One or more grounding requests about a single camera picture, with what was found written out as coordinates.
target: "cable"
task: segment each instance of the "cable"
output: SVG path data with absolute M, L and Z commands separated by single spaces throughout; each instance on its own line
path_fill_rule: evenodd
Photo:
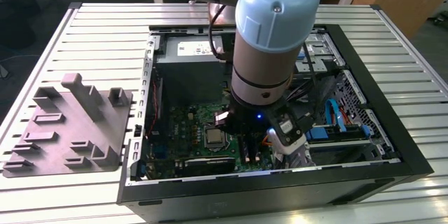
M 40 57 L 40 55 L 16 55 L 16 56 L 12 56 L 4 60 L 0 60 L 0 62 L 4 62 L 7 60 L 11 60 L 11 59 L 15 59 L 15 58 L 20 58 L 20 57 Z
M 152 124 L 151 124 L 151 128 L 149 128 L 149 131 L 148 131 L 148 136 L 152 133 L 152 128 L 153 128 L 153 126 L 156 124 L 156 120 L 157 120 L 157 97 L 156 97 L 156 83 L 155 83 L 155 81 L 152 81 L 152 98 L 153 98 L 153 107 L 155 107 L 155 117 L 152 119 Z
M 0 60 L 0 62 L 4 62 L 4 61 L 7 61 L 7 60 L 15 59 L 15 58 L 20 58 L 20 57 L 31 57 L 31 56 L 33 56 L 33 57 L 40 57 L 40 55 L 16 55 L 16 56 L 12 56 L 12 57 L 9 57 L 9 58 L 7 58 L 7 59 Z M 1 70 L 0 70 L 0 80 L 7 81 L 7 80 L 9 79 L 9 77 L 11 77 L 11 75 L 12 75 L 12 73 L 9 72 L 9 74 L 8 74 L 7 76 L 3 76 L 3 74 L 1 74 Z
M 307 48 L 307 44 L 305 43 L 303 43 L 303 51 L 305 53 L 305 57 L 307 57 L 307 61 L 308 61 L 308 67 L 309 67 L 309 72 L 311 72 L 311 79 L 313 80 L 315 87 L 317 87 L 317 78 L 316 78 L 313 63 L 311 61 L 309 52 L 308 52 L 308 48 Z
M 221 14 L 224 8 L 225 8 L 225 5 L 221 5 L 221 7 L 219 8 L 212 20 L 209 21 L 209 25 L 208 25 L 208 43 L 211 44 L 211 50 L 212 50 L 212 53 L 213 53 L 216 58 L 219 58 L 217 57 L 219 53 L 217 53 L 215 45 L 213 45 L 212 30 L 213 30 L 213 24 L 217 20 L 219 15 Z
M 272 145 L 272 143 L 268 142 L 268 136 L 264 137 L 261 145 Z
M 19 52 L 19 51 L 16 51 L 16 50 L 13 50 L 13 49 L 11 49 L 9 47 L 5 47 L 5 46 L 3 46 L 3 45 L 0 45 L 0 48 L 4 49 L 4 50 L 7 50 L 8 52 L 11 52 L 11 53 L 15 54 L 15 55 L 20 55 L 20 54 L 21 54 L 21 52 Z

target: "floor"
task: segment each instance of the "floor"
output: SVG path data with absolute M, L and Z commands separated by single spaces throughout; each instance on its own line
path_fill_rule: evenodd
M 29 24 L 36 33 L 36 42 L 21 50 L 11 50 L 0 46 L 0 61 L 11 56 L 33 55 L 17 57 L 1 62 L 1 65 L 12 72 L 12 77 L 0 80 L 0 123 L 9 111 L 11 105 L 27 81 L 28 75 L 37 62 L 39 55 L 45 49 L 52 33 L 64 16 L 71 2 L 85 3 L 148 3 L 152 0 L 36 0 L 41 12 L 29 19 Z M 164 0 L 165 2 L 187 2 L 185 0 Z M 437 27 L 427 22 L 412 43 L 420 53 L 425 56 L 432 67 L 441 78 L 448 81 L 448 28 Z

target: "slotted metal table surface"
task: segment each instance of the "slotted metal table surface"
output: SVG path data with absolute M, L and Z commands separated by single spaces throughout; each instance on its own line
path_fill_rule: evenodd
M 448 222 L 447 85 L 383 11 L 369 6 L 323 5 L 316 23 L 341 26 L 435 173 L 355 205 L 213 222 Z M 207 6 L 83 4 L 67 11 L 0 127 L 0 170 L 33 113 L 31 97 L 36 88 L 49 85 L 61 90 L 59 81 L 64 73 L 79 72 L 84 84 L 93 84 L 99 90 L 131 89 L 133 100 L 139 99 L 148 25 L 161 24 L 208 24 Z M 129 118 L 129 129 L 132 125 L 133 118 Z M 143 219 L 127 207 L 115 204 L 119 179 L 120 169 L 13 179 L 0 176 L 0 223 L 141 223 Z

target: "label sticker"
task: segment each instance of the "label sticker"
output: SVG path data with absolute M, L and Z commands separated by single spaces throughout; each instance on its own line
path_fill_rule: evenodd
M 208 41 L 183 41 L 177 44 L 179 56 L 213 55 Z

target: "motherboard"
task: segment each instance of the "motherboard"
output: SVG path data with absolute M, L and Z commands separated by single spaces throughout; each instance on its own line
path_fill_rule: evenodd
M 153 143 L 149 165 L 152 179 L 253 172 L 272 169 L 271 147 L 259 144 L 256 160 L 248 159 L 240 135 L 229 135 L 213 126 L 213 114 L 224 104 L 175 106 L 169 109 L 165 141 Z M 261 143 L 265 134 L 252 133 Z

